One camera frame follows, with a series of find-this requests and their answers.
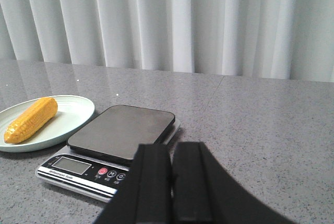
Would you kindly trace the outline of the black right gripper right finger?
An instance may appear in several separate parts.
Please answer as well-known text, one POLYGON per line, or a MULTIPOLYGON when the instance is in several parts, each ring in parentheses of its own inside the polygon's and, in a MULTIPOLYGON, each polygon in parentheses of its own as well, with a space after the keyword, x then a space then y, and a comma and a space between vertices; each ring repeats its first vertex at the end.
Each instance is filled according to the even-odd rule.
POLYGON ((291 223, 237 183, 202 142, 174 151, 175 223, 291 223))

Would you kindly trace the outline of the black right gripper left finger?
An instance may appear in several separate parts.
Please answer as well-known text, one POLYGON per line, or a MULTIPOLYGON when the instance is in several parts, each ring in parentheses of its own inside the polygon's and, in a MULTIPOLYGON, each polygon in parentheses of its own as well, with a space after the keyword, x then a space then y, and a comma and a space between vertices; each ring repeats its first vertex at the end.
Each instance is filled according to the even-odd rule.
POLYGON ((164 144, 140 144, 125 180, 95 223, 171 223, 171 161, 164 144))

